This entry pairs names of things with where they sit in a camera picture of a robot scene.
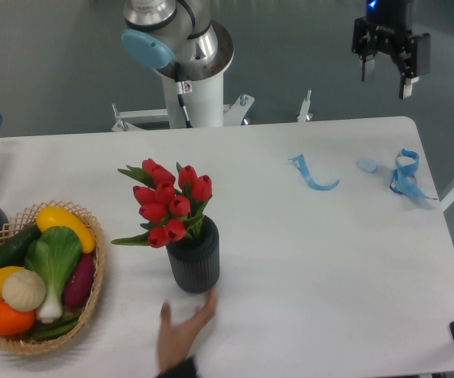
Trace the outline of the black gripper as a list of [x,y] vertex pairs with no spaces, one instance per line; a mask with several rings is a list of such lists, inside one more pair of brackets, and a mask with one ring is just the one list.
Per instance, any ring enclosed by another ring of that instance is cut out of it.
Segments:
[[374,77],[375,55],[388,55],[400,73],[399,99],[412,96],[419,75],[430,71],[430,34],[415,34],[415,3],[404,0],[365,2],[365,15],[354,22],[352,52],[360,60],[361,81]]

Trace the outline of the silver robot arm blue cap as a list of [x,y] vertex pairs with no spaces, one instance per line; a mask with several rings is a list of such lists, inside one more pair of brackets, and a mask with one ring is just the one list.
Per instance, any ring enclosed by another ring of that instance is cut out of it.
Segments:
[[[400,73],[399,97],[430,71],[430,34],[412,31],[411,1],[367,1],[355,20],[352,52],[365,70],[378,53],[389,56]],[[209,1],[126,1],[127,27],[121,42],[139,64],[161,78],[166,108],[121,113],[123,123],[167,118],[170,128],[218,128],[242,125],[254,103],[246,94],[223,102],[223,74],[234,57],[231,35],[211,18]]]

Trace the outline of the dark sleeve forearm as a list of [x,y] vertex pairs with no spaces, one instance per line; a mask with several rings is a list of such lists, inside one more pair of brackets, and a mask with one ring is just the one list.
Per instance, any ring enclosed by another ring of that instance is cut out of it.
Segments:
[[198,378],[194,358],[187,358],[170,369],[160,372],[157,378]]

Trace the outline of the person's hand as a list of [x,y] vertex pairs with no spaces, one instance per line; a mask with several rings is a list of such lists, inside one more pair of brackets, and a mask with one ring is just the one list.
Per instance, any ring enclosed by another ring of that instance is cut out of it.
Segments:
[[169,302],[161,307],[161,325],[157,339],[157,361],[160,373],[167,373],[186,360],[190,349],[201,330],[214,318],[218,294],[211,289],[205,304],[196,309],[195,314],[181,324],[172,324],[172,311]]

